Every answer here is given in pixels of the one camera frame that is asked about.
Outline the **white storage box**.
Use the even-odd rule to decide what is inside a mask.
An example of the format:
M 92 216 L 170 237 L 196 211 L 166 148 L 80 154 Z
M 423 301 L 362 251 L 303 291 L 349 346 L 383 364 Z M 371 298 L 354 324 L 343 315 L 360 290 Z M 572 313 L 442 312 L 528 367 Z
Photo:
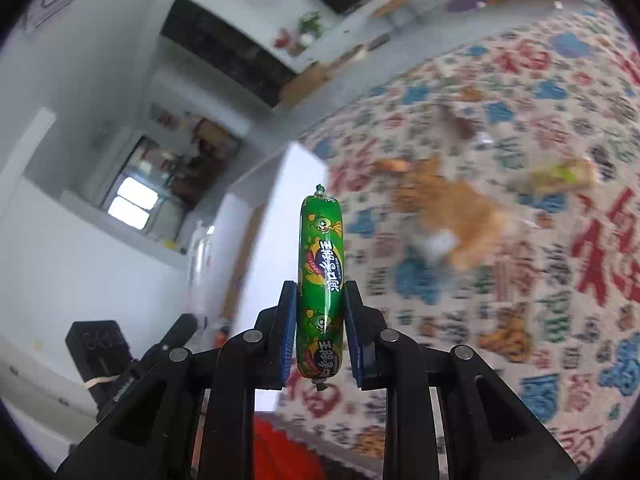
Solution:
M 328 182 L 320 158 L 292 142 L 234 182 L 213 225 L 194 237 L 186 306 L 198 319 L 195 352 L 249 330 L 297 280 L 299 211 Z

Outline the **patterned woven tablecloth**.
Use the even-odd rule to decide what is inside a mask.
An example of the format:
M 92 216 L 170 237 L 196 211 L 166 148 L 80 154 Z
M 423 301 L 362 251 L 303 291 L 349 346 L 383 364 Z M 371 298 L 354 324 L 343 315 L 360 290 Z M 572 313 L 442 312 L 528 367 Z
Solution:
M 580 468 L 639 394 L 639 53 L 609 10 L 416 66 L 308 127 L 363 301 L 474 348 Z

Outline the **clear-wrapped sponge cake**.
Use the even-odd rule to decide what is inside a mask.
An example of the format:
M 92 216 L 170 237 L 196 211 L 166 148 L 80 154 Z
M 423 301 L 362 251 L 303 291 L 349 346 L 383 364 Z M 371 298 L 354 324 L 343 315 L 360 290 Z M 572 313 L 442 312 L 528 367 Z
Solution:
M 464 272 L 498 249 L 506 211 L 467 180 L 444 177 L 439 156 L 415 162 L 380 158 L 372 170 L 396 178 L 390 197 L 397 210 L 412 215 L 412 241 L 427 263 Z

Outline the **red flower vase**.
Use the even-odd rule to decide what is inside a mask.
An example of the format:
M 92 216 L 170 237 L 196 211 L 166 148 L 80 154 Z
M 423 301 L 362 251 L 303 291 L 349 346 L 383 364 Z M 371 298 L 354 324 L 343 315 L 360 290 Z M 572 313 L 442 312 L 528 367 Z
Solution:
M 273 47 L 280 51 L 291 53 L 296 45 L 296 40 L 297 37 L 292 32 L 286 28 L 281 28 L 276 38 L 273 39 Z

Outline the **cardboard box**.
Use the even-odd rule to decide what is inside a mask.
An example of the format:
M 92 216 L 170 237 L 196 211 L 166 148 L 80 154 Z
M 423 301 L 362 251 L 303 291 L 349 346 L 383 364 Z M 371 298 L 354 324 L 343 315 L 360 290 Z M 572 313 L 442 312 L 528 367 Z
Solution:
M 280 103 L 287 107 L 296 106 L 330 80 L 328 66 L 313 62 L 294 77 L 280 91 Z

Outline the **bread in green wrapper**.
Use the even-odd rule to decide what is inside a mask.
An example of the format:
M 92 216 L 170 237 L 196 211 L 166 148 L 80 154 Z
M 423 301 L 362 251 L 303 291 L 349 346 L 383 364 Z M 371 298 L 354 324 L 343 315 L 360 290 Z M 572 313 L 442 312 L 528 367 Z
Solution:
M 599 182 L 596 166 L 589 158 L 566 158 L 530 170 L 521 180 L 521 190 L 534 197 L 585 191 Z

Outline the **brown hawthorn roll stick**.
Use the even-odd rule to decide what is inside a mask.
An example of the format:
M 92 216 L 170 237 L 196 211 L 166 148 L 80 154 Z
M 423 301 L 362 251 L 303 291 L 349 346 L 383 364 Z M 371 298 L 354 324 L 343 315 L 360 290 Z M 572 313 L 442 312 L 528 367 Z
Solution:
M 447 104 L 438 104 L 438 114 L 442 122 L 444 122 L 456 135 L 465 141 L 471 141 L 476 133 L 474 124 L 466 118 L 457 115 Z

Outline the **leafy plant white vase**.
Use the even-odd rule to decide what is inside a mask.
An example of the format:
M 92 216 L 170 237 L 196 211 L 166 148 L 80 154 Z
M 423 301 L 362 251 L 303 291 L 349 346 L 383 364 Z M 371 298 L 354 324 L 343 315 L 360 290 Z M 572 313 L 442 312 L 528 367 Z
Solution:
M 305 13 L 299 19 L 298 24 L 298 41 L 304 48 L 309 48 L 322 36 L 323 29 L 318 11 Z

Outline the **small wooden bench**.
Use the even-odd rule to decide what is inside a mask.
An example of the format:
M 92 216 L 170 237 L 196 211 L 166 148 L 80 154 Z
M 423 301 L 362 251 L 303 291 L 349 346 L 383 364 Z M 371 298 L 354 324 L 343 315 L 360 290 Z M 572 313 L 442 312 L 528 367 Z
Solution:
M 413 0 L 388 0 L 376 8 L 372 13 L 372 18 L 389 18 L 395 11 L 399 10 L 403 6 L 408 6 Z

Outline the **dark tall cabinet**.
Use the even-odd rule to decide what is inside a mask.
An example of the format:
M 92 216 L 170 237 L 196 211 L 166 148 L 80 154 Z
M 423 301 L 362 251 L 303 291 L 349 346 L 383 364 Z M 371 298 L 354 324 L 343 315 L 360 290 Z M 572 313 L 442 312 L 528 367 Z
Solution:
M 296 76 L 260 44 L 191 0 L 174 0 L 160 33 L 271 108 Z

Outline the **green sausage stick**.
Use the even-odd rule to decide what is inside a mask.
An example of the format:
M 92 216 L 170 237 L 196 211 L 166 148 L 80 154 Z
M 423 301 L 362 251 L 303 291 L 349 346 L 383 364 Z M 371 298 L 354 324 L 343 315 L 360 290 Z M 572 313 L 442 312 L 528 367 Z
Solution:
M 300 207 L 295 359 L 317 390 L 340 370 L 344 330 L 343 215 L 321 185 Z

